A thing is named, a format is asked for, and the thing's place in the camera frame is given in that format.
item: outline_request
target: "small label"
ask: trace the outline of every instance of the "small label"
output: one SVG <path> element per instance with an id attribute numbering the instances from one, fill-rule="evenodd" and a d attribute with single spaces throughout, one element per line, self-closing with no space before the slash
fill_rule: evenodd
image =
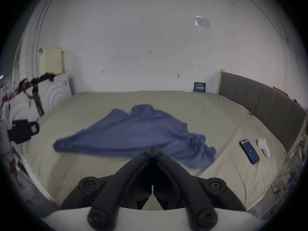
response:
<path id="1" fill-rule="evenodd" d="M 31 130 L 32 130 L 32 133 L 36 133 L 36 126 L 35 125 L 33 125 L 32 127 L 31 127 Z"/>
<path id="2" fill-rule="evenodd" d="M 195 25 L 211 29 L 210 20 L 207 18 L 202 18 L 200 16 L 195 16 Z"/>
<path id="3" fill-rule="evenodd" d="M 194 83 L 193 91 L 205 92 L 205 85 L 206 85 L 206 83 L 195 82 L 195 83 Z"/>

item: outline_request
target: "cable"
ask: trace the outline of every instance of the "cable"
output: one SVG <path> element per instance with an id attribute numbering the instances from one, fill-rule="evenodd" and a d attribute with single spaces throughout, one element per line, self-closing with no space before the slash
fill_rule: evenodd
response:
<path id="1" fill-rule="evenodd" d="M 41 11 L 41 14 L 40 14 L 40 16 L 39 16 L 37 25 L 36 25 L 36 27 L 35 27 L 35 33 L 34 33 L 34 36 L 33 36 L 33 48 L 32 48 L 32 66 L 33 66 L 34 41 L 35 41 L 35 37 L 36 37 L 36 30 L 37 30 L 37 27 L 38 27 L 38 25 L 39 25 L 39 21 L 40 21 L 40 18 L 41 18 L 41 16 L 42 16 L 42 13 L 43 13 L 43 11 L 44 11 L 44 9 L 45 9 L 45 7 L 46 7 L 48 1 L 49 1 L 49 0 L 47 0 L 47 2 L 45 3 L 45 5 L 44 5 L 44 7 L 43 7 L 43 9 L 42 9 L 42 11 Z M 43 15 L 42 23 L 41 23 L 41 25 L 40 25 L 40 29 L 39 29 L 39 33 L 38 33 L 38 34 L 39 34 L 39 35 L 38 35 L 38 38 L 39 38 L 40 35 L 41 35 L 41 29 L 42 29 L 43 21 L 44 21 L 44 18 L 45 18 L 45 16 L 46 16 L 47 10 L 48 10 L 48 8 L 49 8 L 51 2 L 52 2 L 52 0 L 50 0 L 49 4 L 48 4 L 48 6 L 47 6 L 47 8 L 46 8 L 46 10 L 45 10 L 45 13 L 44 13 L 44 15 Z M 38 70 L 38 59 L 37 59 L 37 57 L 36 57 L 36 74 L 37 74 L 37 76 L 39 75 L 39 70 Z"/>
<path id="2" fill-rule="evenodd" d="M 275 28 L 274 24 L 270 21 L 270 19 L 267 17 L 267 15 L 260 9 L 260 7 L 258 5 L 255 4 L 255 2 L 253 0 L 250 0 L 255 6 L 257 6 L 257 8 L 265 15 L 265 17 L 269 20 L 269 22 L 272 24 L 272 26 Z M 278 35 L 283 38 L 280 33 L 278 32 L 278 30 L 275 28 L 276 32 L 278 33 Z"/>

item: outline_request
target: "white wall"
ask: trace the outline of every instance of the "white wall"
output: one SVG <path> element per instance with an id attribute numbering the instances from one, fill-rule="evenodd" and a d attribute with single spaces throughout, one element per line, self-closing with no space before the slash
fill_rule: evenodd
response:
<path id="1" fill-rule="evenodd" d="M 306 63 L 290 70 L 296 58 L 282 19 L 272 1 L 253 1 L 271 22 L 251 0 L 52 0 L 37 48 L 63 48 L 76 92 L 192 91 L 195 81 L 215 92 L 225 69 L 292 92 L 308 107 Z M 211 29 L 194 25 L 195 15 Z"/>

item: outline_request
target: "smartphone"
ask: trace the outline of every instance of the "smartphone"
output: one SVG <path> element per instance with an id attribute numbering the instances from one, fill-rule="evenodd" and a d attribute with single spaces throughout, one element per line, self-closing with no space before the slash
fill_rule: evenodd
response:
<path id="1" fill-rule="evenodd" d="M 254 150 L 254 148 L 252 147 L 252 145 L 248 140 L 240 141 L 240 145 L 252 164 L 255 164 L 257 161 L 260 160 L 260 157 L 258 156 L 258 154 L 256 153 L 256 151 Z"/>

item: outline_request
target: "blue sign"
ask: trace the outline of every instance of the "blue sign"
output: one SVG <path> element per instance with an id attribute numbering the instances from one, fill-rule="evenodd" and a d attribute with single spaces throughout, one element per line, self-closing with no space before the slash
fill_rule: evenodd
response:
<path id="1" fill-rule="evenodd" d="M 195 82 L 194 87 L 193 87 L 193 91 L 205 92 L 205 84 L 206 83 Z"/>

